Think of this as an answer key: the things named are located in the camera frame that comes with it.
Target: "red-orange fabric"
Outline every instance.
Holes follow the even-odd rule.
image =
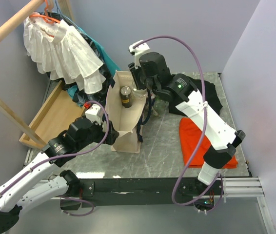
[[[180,136],[180,143],[181,143],[181,151],[183,155],[183,161],[186,164],[194,151],[195,147],[197,146],[198,140],[202,131],[196,126],[195,123],[189,118],[182,118],[179,124],[179,136]],[[211,143],[209,139],[205,136],[203,142],[191,161],[189,167],[196,167],[201,168],[204,163],[203,156],[208,151]],[[237,167],[237,160],[236,157],[233,156],[232,159],[223,167],[223,168],[236,168]]]

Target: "white blouse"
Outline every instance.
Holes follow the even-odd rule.
[[[42,17],[28,17],[24,20],[23,39],[38,71],[50,72],[51,80],[64,78],[67,84],[76,82],[87,94],[102,89],[105,77],[98,70],[102,61],[75,27],[64,20],[49,24]]]

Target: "can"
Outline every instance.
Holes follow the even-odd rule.
[[[125,108],[129,108],[133,105],[133,99],[132,99],[132,90],[128,86],[123,86],[120,89],[120,98],[122,100],[122,105]]]

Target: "wooden clothes rack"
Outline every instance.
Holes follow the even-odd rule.
[[[45,3],[44,0],[30,0],[28,4],[4,23],[0,27],[0,42],[43,3]],[[67,16],[72,17],[69,0],[59,0],[59,4],[60,3],[65,6],[65,9],[68,9],[67,14],[70,15]],[[53,6],[53,0],[49,0],[49,11],[52,10]],[[62,82],[59,82],[30,125],[27,125],[0,99],[0,112],[11,120],[22,132],[24,132],[20,138],[21,143],[33,148],[41,149],[46,145],[48,140],[56,137],[62,130],[67,129],[72,121],[82,115],[84,110],[79,108],[70,99],[68,94],[62,90],[62,85]]]

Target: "wooden tray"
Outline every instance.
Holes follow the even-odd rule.
[[[60,132],[68,129],[70,123],[81,117],[84,107],[78,107],[68,93],[62,90],[63,82],[60,81],[38,111],[29,127],[47,144],[49,140],[58,136]],[[26,134],[19,141],[29,147],[41,149],[45,145],[35,143]]]

